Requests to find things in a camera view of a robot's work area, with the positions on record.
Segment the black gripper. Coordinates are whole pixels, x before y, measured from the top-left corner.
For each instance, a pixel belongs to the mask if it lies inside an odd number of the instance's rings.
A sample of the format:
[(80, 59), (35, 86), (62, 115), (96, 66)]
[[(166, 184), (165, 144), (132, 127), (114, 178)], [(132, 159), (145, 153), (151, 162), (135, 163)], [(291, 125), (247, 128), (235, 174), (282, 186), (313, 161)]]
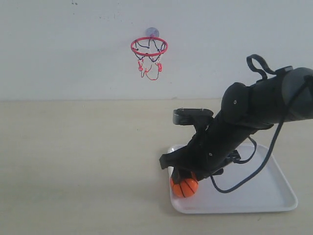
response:
[(176, 117), (174, 124), (193, 125), (196, 133), (188, 144), (172, 153), (161, 155), (162, 169), (173, 167), (174, 184), (183, 180), (201, 181), (221, 168), (222, 162), (245, 139), (256, 132), (255, 128), (225, 122), (215, 117)]

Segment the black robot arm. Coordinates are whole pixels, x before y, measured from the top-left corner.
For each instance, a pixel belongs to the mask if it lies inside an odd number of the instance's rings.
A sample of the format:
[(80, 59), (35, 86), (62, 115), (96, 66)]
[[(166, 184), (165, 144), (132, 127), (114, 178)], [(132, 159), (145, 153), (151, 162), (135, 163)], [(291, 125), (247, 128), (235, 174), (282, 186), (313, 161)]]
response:
[(261, 78), (250, 86), (236, 82), (228, 87), (217, 114), (201, 108), (173, 111), (175, 125), (192, 125), (196, 132), (186, 146), (160, 157), (162, 169), (172, 167), (178, 175), (192, 172), (198, 180), (221, 174), (225, 166), (242, 163), (236, 149), (257, 131), (312, 119), (312, 69), (272, 70), (257, 54), (248, 56), (246, 62)]

